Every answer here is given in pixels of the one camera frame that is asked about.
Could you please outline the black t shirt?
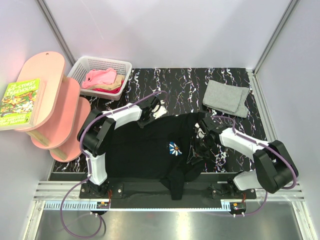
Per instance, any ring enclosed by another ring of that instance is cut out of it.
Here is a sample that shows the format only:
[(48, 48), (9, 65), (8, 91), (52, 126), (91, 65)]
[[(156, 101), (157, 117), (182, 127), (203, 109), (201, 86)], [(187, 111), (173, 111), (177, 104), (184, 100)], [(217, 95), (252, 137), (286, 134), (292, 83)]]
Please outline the black t shirt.
[(196, 124), (203, 112), (160, 117), (140, 127), (129, 122), (117, 128), (105, 152), (110, 178), (159, 180), (172, 200), (181, 200), (185, 182), (194, 181), (205, 166), (196, 151)]

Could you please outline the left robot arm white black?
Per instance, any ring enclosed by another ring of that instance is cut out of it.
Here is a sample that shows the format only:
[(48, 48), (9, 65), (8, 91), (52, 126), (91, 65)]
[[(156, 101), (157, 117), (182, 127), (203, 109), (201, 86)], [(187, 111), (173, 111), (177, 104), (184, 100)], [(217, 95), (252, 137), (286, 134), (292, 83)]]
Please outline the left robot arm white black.
[(87, 116), (77, 134), (80, 151), (85, 155), (88, 167), (88, 182), (90, 192), (97, 198), (103, 198), (108, 193), (105, 155), (110, 145), (114, 131), (130, 122), (136, 122), (140, 127), (156, 119), (155, 113), (162, 106), (161, 100), (155, 97), (145, 97), (135, 103), (110, 110), (93, 109)]

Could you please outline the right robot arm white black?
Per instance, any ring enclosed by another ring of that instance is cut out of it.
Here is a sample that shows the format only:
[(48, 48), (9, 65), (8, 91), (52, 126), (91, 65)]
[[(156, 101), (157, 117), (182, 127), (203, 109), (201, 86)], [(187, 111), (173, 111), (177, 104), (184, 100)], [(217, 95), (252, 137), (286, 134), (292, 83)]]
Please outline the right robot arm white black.
[(279, 140), (259, 140), (236, 129), (236, 122), (219, 123), (219, 116), (207, 116), (194, 125), (194, 163), (209, 157), (215, 147), (233, 149), (254, 163), (255, 169), (238, 173), (227, 185), (228, 195), (239, 198), (249, 189), (264, 189), (274, 194), (297, 185), (298, 169), (286, 146)]

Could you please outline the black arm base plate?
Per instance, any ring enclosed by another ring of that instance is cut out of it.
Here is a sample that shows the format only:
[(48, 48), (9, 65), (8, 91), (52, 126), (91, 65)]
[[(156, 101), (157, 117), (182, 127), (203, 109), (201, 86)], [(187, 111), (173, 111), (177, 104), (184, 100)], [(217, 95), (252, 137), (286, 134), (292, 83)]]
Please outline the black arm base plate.
[(111, 200), (111, 209), (138, 211), (200, 210), (222, 207), (222, 200), (255, 200), (256, 191), (237, 190), (231, 180), (234, 173), (202, 173), (194, 181), (184, 184), (181, 200), (173, 200), (171, 193), (158, 179), (109, 178), (95, 191), (88, 183), (80, 187), (81, 199)]

